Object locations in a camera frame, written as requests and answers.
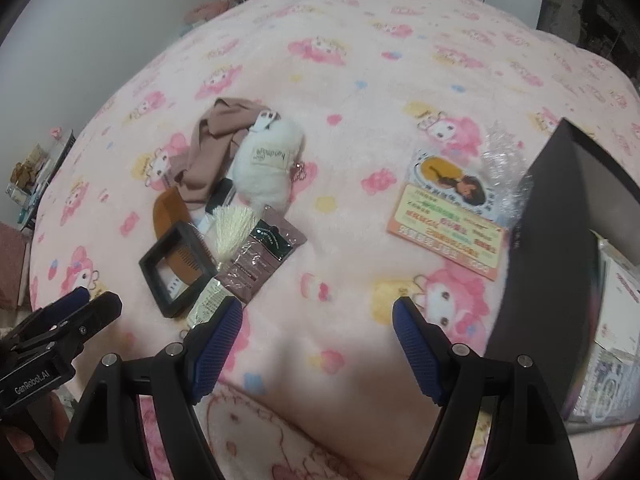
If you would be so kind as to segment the storage shelf with toys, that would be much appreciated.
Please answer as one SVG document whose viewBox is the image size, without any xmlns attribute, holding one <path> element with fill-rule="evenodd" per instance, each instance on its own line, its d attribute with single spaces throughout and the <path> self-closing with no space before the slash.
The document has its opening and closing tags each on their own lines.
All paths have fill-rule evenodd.
<svg viewBox="0 0 640 480">
<path fill-rule="evenodd" d="M 43 194 L 75 142 L 73 129 L 62 131 L 54 139 L 52 148 L 46 151 L 37 144 L 24 162 L 15 165 L 4 192 L 20 208 L 16 220 L 20 232 L 35 231 L 37 211 Z"/>
</svg>

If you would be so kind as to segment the black square display frame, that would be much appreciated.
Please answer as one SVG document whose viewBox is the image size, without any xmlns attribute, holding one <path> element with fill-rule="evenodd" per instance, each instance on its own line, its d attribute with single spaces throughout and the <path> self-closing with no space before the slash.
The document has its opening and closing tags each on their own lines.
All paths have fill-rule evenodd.
<svg viewBox="0 0 640 480">
<path fill-rule="evenodd" d="M 191 309 L 217 265 L 202 233 L 178 221 L 139 260 L 142 275 L 164 318 Z"/>
</svg>

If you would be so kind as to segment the brown wooden comb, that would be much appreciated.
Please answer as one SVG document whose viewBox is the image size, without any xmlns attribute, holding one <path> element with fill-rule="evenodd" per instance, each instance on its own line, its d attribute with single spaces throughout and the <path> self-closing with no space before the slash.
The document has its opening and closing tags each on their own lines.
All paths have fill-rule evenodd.
<svg viewBox="0 0 640 480">
<path fill-rule="evenodd" d="M 153 224 L 156 238 L 159 240 L 179 221 L 186 222 L 192 228 L 207 255 L 211 257 L 212 253 L 206 246 L 203 234 L 191 223 L 190 212 L 186 208 L 179 191 L 176 188 L 168 188 L 157 196 L 153 206 Z M 192 252 L 184 245 L 171 248 L 164 257 L 171 271 L 187 285 L 191 285 L 202 275 L 200 267 L 196 263 L 192 263 L 191 258 Z"/>
</svg>

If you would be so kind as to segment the black cardboard storage box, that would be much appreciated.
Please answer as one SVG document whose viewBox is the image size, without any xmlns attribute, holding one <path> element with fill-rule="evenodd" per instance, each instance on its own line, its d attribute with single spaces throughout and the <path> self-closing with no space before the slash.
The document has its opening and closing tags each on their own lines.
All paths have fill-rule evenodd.
<svg viewBox="0 0 640 480">
<path fill-rule="evenodd" d="M 638 184 L 567 119 L 525 182 L 485 354 L 530 356 L 570 431 L 638 422 Z"/>
</svg>

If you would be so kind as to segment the cartoon girl sticker card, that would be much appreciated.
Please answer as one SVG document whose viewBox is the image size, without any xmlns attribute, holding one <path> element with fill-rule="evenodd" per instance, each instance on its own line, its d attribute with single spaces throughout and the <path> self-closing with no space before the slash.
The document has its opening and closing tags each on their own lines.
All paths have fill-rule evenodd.
<svg viewBox="0 0 640 480">
<path fill-rule="evenodd" d="M 429 150 L 416 150 L 407 170 L 407 181 L 437 197 L 497 223 L 498 195 L 476 172 Z"/>
</svg>

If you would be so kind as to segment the white fluffy plush pouch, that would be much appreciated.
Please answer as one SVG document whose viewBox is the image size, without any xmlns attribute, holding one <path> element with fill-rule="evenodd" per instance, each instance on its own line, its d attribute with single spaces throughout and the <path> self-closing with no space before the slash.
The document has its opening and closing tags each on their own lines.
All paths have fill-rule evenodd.
<svg viewBox="0 0 640 480">
<path fill-rule="evenodd" d="M 274 110 L 262 110 L 236 152 L 231 180 L 244 203 L 257 211 L 285 212 L 293 168 L 303 146 L 303 130 Z"/>
</svg>

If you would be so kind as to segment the maroon sachet packet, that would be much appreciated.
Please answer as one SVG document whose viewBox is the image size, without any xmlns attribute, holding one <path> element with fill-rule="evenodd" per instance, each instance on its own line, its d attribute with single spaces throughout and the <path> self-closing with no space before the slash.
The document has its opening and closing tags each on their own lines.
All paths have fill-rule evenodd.
<svg viewBox="0 0 640 480">
<path fill-rule="evenodd" d="M 307 237 L 270 206 L 265 206 L 253 229 L 225 262 L 216 280 L 243 304 L 262 288 L 273 274 L 305 244 Z"/>
</svg>

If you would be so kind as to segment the orange printed flyer card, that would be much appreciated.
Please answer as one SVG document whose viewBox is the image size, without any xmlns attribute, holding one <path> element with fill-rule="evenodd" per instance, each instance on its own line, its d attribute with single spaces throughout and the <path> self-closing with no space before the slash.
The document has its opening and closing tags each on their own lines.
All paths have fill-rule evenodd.
<svg viewBox="0 0 640 480">
<path fill-rule="evenodd" d="M 503 228 L 414 184 L 405 184 L 386 230 L 488 280 L 498 278 Z"/>
</svg>

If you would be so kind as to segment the pink cartoon print blanket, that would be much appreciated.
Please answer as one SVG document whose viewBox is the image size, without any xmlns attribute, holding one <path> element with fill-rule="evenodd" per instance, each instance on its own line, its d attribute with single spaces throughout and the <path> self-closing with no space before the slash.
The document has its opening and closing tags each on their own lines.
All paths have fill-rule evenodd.
<svg viewBox="0 0 640 480">
<path fill-rule="evenodd" d="M 390 325 L 401 294 L 482 351 L 503 284 L 386 229 L 412 154 L 450 132 L 476 162 L 506 129 L 533 160 L 568 119 L 632 176 L 639 101 L 612 63 L 477 0 L 250 0 L 175 42 L 78 136 L 48 189 L 32 301 L 110 290 L 122 315 L 90 340 L 68 385 L 81 394 L 108 352 L 152 356 L 182 323 L 160 314 L 139 266 L 160 182 L 216 99 L 269 106 L 303 129 L 288 220 L 306 235 L 245 311 L 221 384 L 198 407 L 235 478 L 402 479 L 437 417 Z"/>
</svg>

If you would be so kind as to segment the green label paper packet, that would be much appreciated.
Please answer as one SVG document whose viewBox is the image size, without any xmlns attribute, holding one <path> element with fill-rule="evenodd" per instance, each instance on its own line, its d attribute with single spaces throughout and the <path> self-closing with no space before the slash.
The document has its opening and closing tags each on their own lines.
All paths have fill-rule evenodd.
<svg viewBox="0 0 640 480">
<path fill-rule="evenodd" d="M 220 281 L 212 278 L 201 291 L 193 308 L 186 316 L 186 328 L 180 332 L 180 338 L 186 338 L 186 334 L 195 326 L 207 323 L 224 300 L 231 296 L 232 293 L 225 289 Z"/>
</svg>

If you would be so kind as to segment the clear bubble wrap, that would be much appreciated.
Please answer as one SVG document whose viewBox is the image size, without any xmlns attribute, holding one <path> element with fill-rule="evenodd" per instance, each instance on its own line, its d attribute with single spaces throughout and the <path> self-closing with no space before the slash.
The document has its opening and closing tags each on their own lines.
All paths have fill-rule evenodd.
<svg viewBox="0 0 640 480">
<path fill-rule="evenodd" d="M 534 181 L 518 139 L 502 122 L 494 122 L 488 128 L 480 160 L 482 174 L 495 193 L 498 225 L 514 228 L 524 212 Z"/>
</svg>

